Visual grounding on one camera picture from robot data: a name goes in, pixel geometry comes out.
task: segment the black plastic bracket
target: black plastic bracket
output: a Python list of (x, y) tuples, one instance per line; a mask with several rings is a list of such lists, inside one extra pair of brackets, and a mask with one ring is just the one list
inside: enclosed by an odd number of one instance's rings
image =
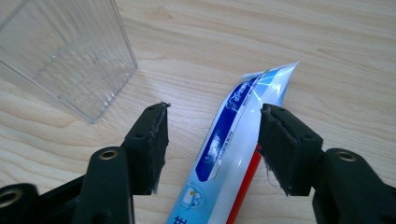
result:
[(156, 190), (168, 145), (167, 107), (149, 106), (121, 147), (95, 152), (87, 174), (39, 195), (32, 184), (0, 189), (0, 223), (134, 223), (133, 195)]
[(387, 186), (360, 155), (321, 150), (322, 138), (288, 110), (264, 104), (259, 153), (287, 195), (316, 192), (321, 223), (396, 223), (395, 188)]

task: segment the clear plastic container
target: clear plastic container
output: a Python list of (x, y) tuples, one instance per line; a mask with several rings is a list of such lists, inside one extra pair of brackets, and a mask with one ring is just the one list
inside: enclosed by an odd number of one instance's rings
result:
[(114, 0), (1, 0), (0, 76), (95, 123), (137, 68)]

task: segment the screw hole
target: screw hole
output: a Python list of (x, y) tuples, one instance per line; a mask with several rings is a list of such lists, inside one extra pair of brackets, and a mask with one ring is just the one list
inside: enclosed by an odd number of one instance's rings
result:
[(339, 151), (337, 152), (337, 156), (343, 161), (356, 161), (356, 157), (347, 152)]
[(108, 150), (108, 151), (102, 152), (100, 154), (99, 158), (104, 161), (111, 160), (111, 159), (117, 157), (118, 154), (119, 153), (116, 150)]
[(23, 192), (20, 189), (9, 189), (0, 195), (0, 208), (7, 207), (15, 203)]

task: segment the light wood surface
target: light wood surface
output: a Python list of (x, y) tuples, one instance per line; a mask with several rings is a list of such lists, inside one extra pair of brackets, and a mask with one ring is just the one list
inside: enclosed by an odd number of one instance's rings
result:
[[(137, 223), (164, 223), (233, 85), (296, 61), (283, 106), (324, 149), (361, 154), (396, 186), (396, 1), (116, 2), (139, 69), (97, 124), (1, 79), (0, 187), (29, 182), (43, 193), (84, 174), (94, 151), (118, 146), (145, 107), (164, 101), (159, 193), (134, 197)], [(286, 197), (262, 162), (236, 223), (315, 223), (311, 200)]]

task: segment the blue label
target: blue label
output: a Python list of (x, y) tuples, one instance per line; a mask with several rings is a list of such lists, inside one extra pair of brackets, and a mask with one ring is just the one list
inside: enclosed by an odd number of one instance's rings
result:
[(209, 178), (221, 148), (227, 138), (228, 132), (233, 125), (233, 120), (256, 79), (255, 77), (249, 82), (237, 86), (228, 99), (226, 106), (221, 111), (219, 120), (217, 121), (213, 133), (210, 135), (204, 153), (195, 168), (200, 181), (205, 182)]

